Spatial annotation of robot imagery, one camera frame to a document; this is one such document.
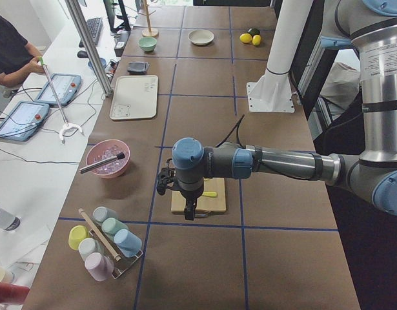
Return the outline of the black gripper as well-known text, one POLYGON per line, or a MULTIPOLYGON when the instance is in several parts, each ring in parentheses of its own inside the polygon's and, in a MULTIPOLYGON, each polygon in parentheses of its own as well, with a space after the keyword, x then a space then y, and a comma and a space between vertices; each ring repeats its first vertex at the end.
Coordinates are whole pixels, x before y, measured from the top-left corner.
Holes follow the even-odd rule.
POLYGON ((194 221, 196 217, 196 206, 198 198, 203 194, 204 181, 199 180, 194 183, 186 183, 179 180, 178 185, 181 188, 181 195, 186 199, 186 205, 191 205, 191 211, 184 208, 184 217, 186 220, 194 221))

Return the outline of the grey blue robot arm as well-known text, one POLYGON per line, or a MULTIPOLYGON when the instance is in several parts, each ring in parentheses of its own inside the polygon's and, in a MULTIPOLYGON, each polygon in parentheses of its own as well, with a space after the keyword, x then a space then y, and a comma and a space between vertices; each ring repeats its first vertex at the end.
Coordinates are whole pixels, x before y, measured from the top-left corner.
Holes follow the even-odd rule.
POLYGON ((397 1, 326 1, 321 43, 360 53, 364 151, 324 156, 229 142, 204 147, 183 138, 158 176, 157 191, 179 191, 186 219, 195 217, 205 179, 245 179, 253 172, 321 180, 397 216, 397 1))

